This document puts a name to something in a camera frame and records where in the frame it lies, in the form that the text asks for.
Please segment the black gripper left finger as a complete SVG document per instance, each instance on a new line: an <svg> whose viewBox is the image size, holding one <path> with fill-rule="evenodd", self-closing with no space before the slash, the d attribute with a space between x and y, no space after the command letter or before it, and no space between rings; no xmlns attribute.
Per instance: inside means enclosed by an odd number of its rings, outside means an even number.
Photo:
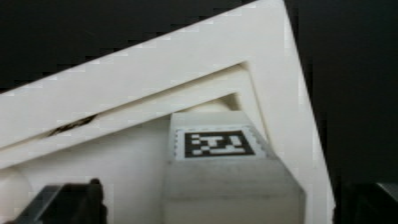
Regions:
<svg viewBox="0 0 398 224"><path fill-rule="evenodd" d="M47 185L11 224L109 224L98 178L87 183Z"/></svg>

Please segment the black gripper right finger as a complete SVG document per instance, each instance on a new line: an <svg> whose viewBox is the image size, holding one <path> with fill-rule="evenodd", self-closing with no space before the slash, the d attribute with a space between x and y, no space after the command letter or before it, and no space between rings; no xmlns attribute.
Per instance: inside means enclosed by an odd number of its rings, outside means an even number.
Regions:
<svg viewBox="0 0 398 224"><path fill-rule="evenodd" d="M354 185L352 224L398 224L398 183Z"/></svg>

